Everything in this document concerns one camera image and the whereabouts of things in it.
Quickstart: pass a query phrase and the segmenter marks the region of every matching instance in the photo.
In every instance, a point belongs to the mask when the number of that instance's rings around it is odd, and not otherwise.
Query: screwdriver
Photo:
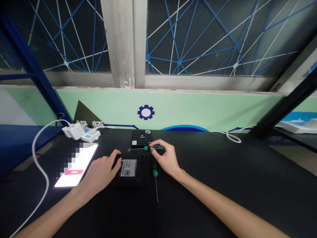
[[[156,160],[154,158],[151,159],[152,160],[152,174],[153,174],[153,177],[155,179],[155,189],[156,189],[156,202],[159,203],[159,196],[158,196],[158,185],[156,183],[156,177],[159,175],[158,171],[156,170]]]
[[[156,150],[164,150],[164,147],[160,146],[160,145],[144,146],[144,148],[138,148],[138,149],[142,149],[144,151],[149,151],[151,147],[153,147]]]

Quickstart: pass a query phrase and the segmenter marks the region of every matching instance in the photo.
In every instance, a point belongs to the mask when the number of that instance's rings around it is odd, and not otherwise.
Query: black device
[[[143,186],[144,157],[140,154],[118,154],[112,168],[119,158],[122,158],[121,168],[110,183],[115,187],[138,187]]]
[[[132,148],[144,148],[151,144],[153,136],[151,130],[133,130],[132,131]]]

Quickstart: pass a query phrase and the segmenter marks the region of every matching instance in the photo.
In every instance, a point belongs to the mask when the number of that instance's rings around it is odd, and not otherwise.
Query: green screwdriver handle
[[[160,145],[155,145],[155,146],[152,146],[154,149],[156,150],[164,150],[164,147],[163,146],[160,146]],[[151,148],[151,146],[144,146],[144,151],[149,151]]]

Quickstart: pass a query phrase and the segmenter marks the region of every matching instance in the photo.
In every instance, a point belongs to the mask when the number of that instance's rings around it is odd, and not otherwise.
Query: hand
[[[182,173],[182,170],[177,163],[174,146],[166,143],[161,139],[153,141],[151,144],[149,144],[149,146],[154,146],[158,144],[163,146],[166,152],[163,155],[159,155],[157,151],[151,147],[152,155],[160,164],[162,169],[177,180]]]
[[[111,168],[117,154],[121,154],[121,152],[115,149],[109,157],[103,156],[102,158],[94,160],[84,179],[75,187],[84,192],[88,200],[105,189],[116,176],[121,167],[121,158],[118,159],[114,168]]]

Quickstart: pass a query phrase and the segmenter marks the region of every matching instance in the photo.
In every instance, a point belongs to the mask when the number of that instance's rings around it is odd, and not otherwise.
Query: gear icon
[[[144,120],[151,119],[155,114],[155,111],[153,111],[153,107],[149,107],[149,105],[144,105],[144,107],[141,106],[139,107],[139,109],[139,117],[143,118]]]

